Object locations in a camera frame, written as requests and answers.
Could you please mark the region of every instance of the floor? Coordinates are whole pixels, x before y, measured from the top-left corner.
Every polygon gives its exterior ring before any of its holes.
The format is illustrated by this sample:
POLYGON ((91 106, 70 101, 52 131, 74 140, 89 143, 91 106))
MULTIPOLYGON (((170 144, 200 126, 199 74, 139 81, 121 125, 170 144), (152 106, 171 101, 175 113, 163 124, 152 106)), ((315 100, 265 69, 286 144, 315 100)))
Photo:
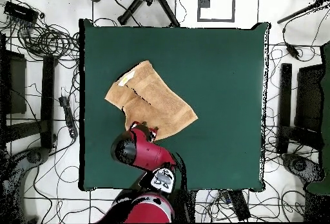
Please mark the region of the floor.
MULTIPOLYGON (((0 0, 0 26, 6 21, 6 16, 3 14, 4 3, 10 0, 0 0)), ((99 3, 92 3, 90 0, 20 0, 28 3, 30 6, 41 10, 45 14, 47 25, 57 24, 66 28, 72 36, 78 31, 78 20, 80 18, 92 19, 95 21, 98 18, 108 18, 117 21, 118 16, 123 13, 123 9, 116 4, 114 0, 101 0, 99 3)), ((128 7, 132 0, 119 0, 122 5, 128 7)), ((217 28, 243 28, 250 29, 257 22, 271 23, 269 34, 269 83, 267 89, 267 142, 274 142, 274 134, 272 126, 276 125, 277 115, 277 97, 278 94, 278 67, 283 62, 290 62, 293 65, 293 88, 296 84, 296 74, 298 69, 303 66, 320 64, 321 58, 319 46, 323 45, 330 39, 329 26, 330 20, 324 18, 328 10, 321 10, 316 13, 311 13, 301 19, 294 20, 289 23, 286 31, 287 42, 295 45, 300 45, 299 51, 302 54, 301 60, 309 60, 308 63, 298 61, 286 52, 283 42, 282 29, 285 23, 277 24, 277 20, 289 15, 309 4, 314 0, 235 0, 235 21, 224 22, 221 20, 232 18, 231 0, 211 0, 211 9, 203 10, 201 8, 200 18, 197 19, 198 0, 168 0, 172 10, 175 11, 177 19, 181 21, 183 27, 217 27, 217 28), (216 2, 221 3, 221 7, 216 8, 216 2)), ((155 1, 151 6, 142 5, 135 14, 136 20, 143 26, 166 27, 170 24, 165 13, 162 11, 160 4, 155 1)), ((109 20, 99 19, 99 26, 113 26, 109 20)), ((129 20, 127 26, 135 26, 132 19, 129 20)), ((13 34, 11 40, 8 41, 8 47, 12 51, 25 54, 28 61, 33 59, 27 54, 24 49, 20 49, 19 40, 13 34)), ((75 61, 62 61, 65 68, 58 65, 55 71, 55 98, 60 97, 61 93, 72 86, 72 77, 75 73, 75 61)), ((41 90, 41 69, 42 62, 28 62, 26 76, 26 96, 37 118, 40 118, 41 99, 38 96, 38 91, 41 90)), ((75 99, 70 101, 75 118, 79 118, 79 92, 75 92, 75 99)), ((295 108, 295 91, 293 90, 292 97, 292 121, 294 118, 295 108)), ((19 122, 27 122, 28 119, 34 118, 31 111, 27 109, 23 115, 12 115, 8 117, 8 124, 16 124, 19 122)), ((59 107, 58 102, 55 102, 54 112, 54 131, 59 134, 57 150, 66 147, 71 139, 65 126, 64 112, 59 107)), ((31 146, 38 146, 40 141, 39 136, 31 136, 15 142, 9 143, 7 148, 11 154, 15 154, 25 149, 31 142, 31 146)), ((294 151, 297 146, 290 144, 290 150, 294 151)), ((305 153, 304 156, 310 156, 312 160, 317 162, 318 155, 309 147, 303 147, 299 150, 300 153, 305 153)), ((273 153, 267 154, 267 162, 265 164, 264 180, 266 189, 263 192, 244 193, 249 203, 250 213, 253 217, 251 221, 302 221, 301 213, 304 209, 304 191, 302 182, 296 177, 287 172, 282 164, 281 159, 273 153)), ((50 209, 50 200, 39 195, 33 188, 33 181, 37 174, 37 169, 33 169, 28 174, 25 184, 24 203, 26 212, 29 215, 38 215, 39 222, 47 213, 44 223, 93 223, 99 220, 112 204, 113 199, 118 195, 120 190, 113 189, 96 189, 92 192, 83 192, 78 189, 78 167, 79 167, 79 138, 76 143, 52 156, 49 160, 40 166, 38 179, 36 183, 37 190, 51 199, 52 208, 50 209)), ((238 219, 233 214, 233 211, 224 205, 215 203, 218 190, 199 191, 197 194, 196 205, 196 222, 238 222, 238 219)))

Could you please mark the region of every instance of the green tabletop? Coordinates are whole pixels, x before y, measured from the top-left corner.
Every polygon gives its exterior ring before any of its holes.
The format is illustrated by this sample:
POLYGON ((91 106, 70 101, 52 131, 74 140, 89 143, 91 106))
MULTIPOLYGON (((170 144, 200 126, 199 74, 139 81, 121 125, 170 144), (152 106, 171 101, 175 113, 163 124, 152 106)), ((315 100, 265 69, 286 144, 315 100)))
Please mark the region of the green tabletop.
POLYGON ((94 27, 84 21, 84 188, 129 188, 141 175, 140 169, 111 158, 110 146, 124 131, 125 116, 104 98, 124 72, 149 60, 199 118, 157 142, 185 161, 188 189, 262 190, 267 27, 94 27))

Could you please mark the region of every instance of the tan towel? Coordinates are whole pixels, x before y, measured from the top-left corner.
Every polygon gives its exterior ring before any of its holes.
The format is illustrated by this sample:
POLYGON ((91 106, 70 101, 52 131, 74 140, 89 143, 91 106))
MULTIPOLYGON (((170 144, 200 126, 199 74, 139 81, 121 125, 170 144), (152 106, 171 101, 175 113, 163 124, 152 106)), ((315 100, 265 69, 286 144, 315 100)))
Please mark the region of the tan towel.
POLYGON ((158 127, 156 140, 172 136, 198 119, 192 108, 167 87, 149 61, 141 62, 114 82, 105 99, 125 112, 126 130, 134 121, 158 127))

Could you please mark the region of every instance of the gray frame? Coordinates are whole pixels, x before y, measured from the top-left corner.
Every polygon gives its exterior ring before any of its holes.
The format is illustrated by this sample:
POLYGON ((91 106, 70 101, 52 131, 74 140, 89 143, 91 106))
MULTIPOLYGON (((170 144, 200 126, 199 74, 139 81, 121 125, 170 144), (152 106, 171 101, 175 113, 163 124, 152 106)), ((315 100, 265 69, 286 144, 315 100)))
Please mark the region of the gray frame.
POLYGON ((235 0, 232 3, 232 16, 231 19, 201 19, 200 18, 200 0, 198 0, 198 7, 197 7, 197 22, 200 23, 207 23, 207 22, 218 22, 218 23, 234 23, 235 22, 235 0))

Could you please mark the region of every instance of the tile floor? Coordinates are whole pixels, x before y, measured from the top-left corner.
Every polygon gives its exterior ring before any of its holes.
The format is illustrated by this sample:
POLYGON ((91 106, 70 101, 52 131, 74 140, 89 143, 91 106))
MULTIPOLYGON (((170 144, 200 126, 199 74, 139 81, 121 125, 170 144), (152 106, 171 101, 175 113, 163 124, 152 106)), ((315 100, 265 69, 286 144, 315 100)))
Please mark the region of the tile floor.
MULTIPOLYGON (((0 0, 0 21, 5 22, 6 16, 3 15, 4 3, 8 0, 0 0)), ((78 31, 78 20, 80 18, 87 18, 96 20, 98 18, 109 18, 117 20, 117 17, 123 13, 123 9, 118 6, 114 0, 101 0, 99 3, 92 3, 90 0, 20 0, 24 3, 28 3, 34 8, 38 8, 45 14, 45 21, 49 24, 58 24, 65 27, 70 35, 73 35, 78 31)), ((122 5, 128 6, 132 0, 121 0, 122 5)), ((330 20, 325 18, 321 27, 319 28, 318 35, 314 40, 314 49, 316 55, 313 57, 313 52, 310 49, 310 45, 318 30, 318 25, 324 17, 327 10, 321 10, 317 13, 311 13, 301 19, 297 19, 287 26, 286 39, 291 44, 302 45, 300 47, 303 52, 302 60, 308 60, 312 58, 308 63, 300 62, 289 55, 281 44, 283 42, 282 29, 284 24, 277 24, 277 20, 291 14, 314 0, 236 0, 235 1, 235 22, 198 22, 197 21, 197 0, 168 0, 170 7, 175 11, 177 19, 181 22, 183 27, 218 27, 218 28, 243 28, 249 29, 257 22, 269 22, 271 23, 271 30, 269 35, 269 76, 273 72, 271 82, 268 84, 268 100, 278 94, 278 67, 282 62, 290 62, 293 64, 293 87, 296 84, 296 74, 299 68, 303 66, 309 66, 313 64, 321 63, 319 55, 319 46, 327 42, 330 39, 329 26, 330 20)), ((216 14, 217 18, 220 18, 222 14, 216 14)), ((135 14, 136 20, 143 26, 156 26, 165 27, 169 25, 169 20, 162 8, 155 1, 150 7, 142 5, 135 14)), ((97 22, 99 26, 113 26, 111 21, 99 20, 97 22)), ((129 20, 128 26, 135 26, 133 20, 129 20)), ((17 38, 13 38, 8 42, 8 48, 13 51, 21 52, 26 55, 26 59, 31 61, 31 57, 22 49, 17 47, 19 41, 17 38)), ((66 61, 66 65, 74 65, 74 61, 66 61)), ((26 93, 37 94, 37 90, 41 90, 41 68, 42 62, 28 62, 27 75, 26 75, 26 93)), ((55 98, 61 96, 61 92, 69 90, 71 87, 71 79, 73 76, 73 69, 69 70, 63 66, 58 65, 55 71, 55 98)), ((79 106, 79 94, 76 94, 76 101, 71 100, 71 107, 73 110, 79 106)), ((295 106, 295 91, 293 91, 292 97, 292 121, 294 117, 295 106)), ((36 113, 37 118, 40 117, 40 97, 26 96, 26 99, 32 106, 33 111, 36 113)), ((63 110, 55 103, 55 116, 54 118, 54 131, 58 132, 64 125, 64 113, 63 110)), ((272 98, 267 103, 267 125, 276 125, 276 118, 272 118, 277 114, 277 98, 272 98)), ((79 118, 79 110, 76 111, 76 118, 79 118)), ((29 110, 23 115, 12 115, 8 117, 8 124, 26 122, 27 118, 33 118, 29 110)), ((274 141, 273 132, 268 130, 269 141, 274 141)), ((31 146, 38 146, 38 136, 31 136, 21 140, 17 140, 8 144, 8 150, 15 154, 24 148, 26 148, 32 141, 36 140, 31 146)), ((66 128, 62 129, 59 133, 59 141, 57 148, 66 147, 70 143, 70 137, 66 128)), ((295 146, 290 146, 290 149, 295 150, 295 146)), ((304 147, 303 151, 310 152, 311 149, 304 147)), ((274 158, 276 155, 268 154, 268 158, 274 158)), ((317 162, 318 156, 316 153, 312 154, 312 159, 317 162)), ((254 218, 250 221, 257 221, 256 217, 265 216, 263 218, 266 221, 287 221, 278 202, 283 193, 289 190, 296 190, 304 193, 302 189, 301 181, 292 174, 288 173, 283 166, 279 165, 280 161, 274 159, 268 161, 265 164, 264 179, 266 181, 266 189, 263 192, 250 192, 245 190, 246 196, 249 198, 249 208, 254 218)), ((118 195, 120 190, 113 189, 96 189, 92 192, 82 192, 77 187, 78 179, 78 167, 79 167, 79 139, 73 144, 67 152, 60 152, 56 158, 51 157, 46 163, 40 167, 40 173, 38 175, 38 181, 36 183, 37 189, 49 197, 52 202, 52 208, 44 219, 45 223, 60 222, 59 217, 56 215, 56 210, 60 210, 60 217, 64 223, 93 223, 102 217, 102 212, 106 212, 113 199, 118 195), (56 164, 56 171, 61 174, 62 180, 69 183, 65 183, 59 180, 56 175, 54 163, 56 164)), ((25 184, 25 206, 26 211, 30 215, 39 215, 40 220, 47 213, 50 208, 50 201, 44 199, 32 187, 33 180, 36 175, 36 169, 33 169, 28 174, 25 184)), ((201 216, 199 213, 203 213, 207 204, 209 205, 217 196, 216 190, 214 191, 199 191, 197 194, 197 206, 196 206, 196 221, 197 222, 210 222, 211 218, 207 215, 201 216)), ((294 192, 286 194, 284 201, 289 205, 295 205, 296 202, 301 203, 304 207, 304 198, 294 192)), ((290 207, 286 208, 286 215, 290 221, 302 221, 301 215, 297 211, 290 210, 290 207)), ((211 207, 211 211, 214 213, 213 217, 217 218, 215 222, 238 222, 235 215, 230 209, 221 209, 218 211, 216 205, 211 207)))

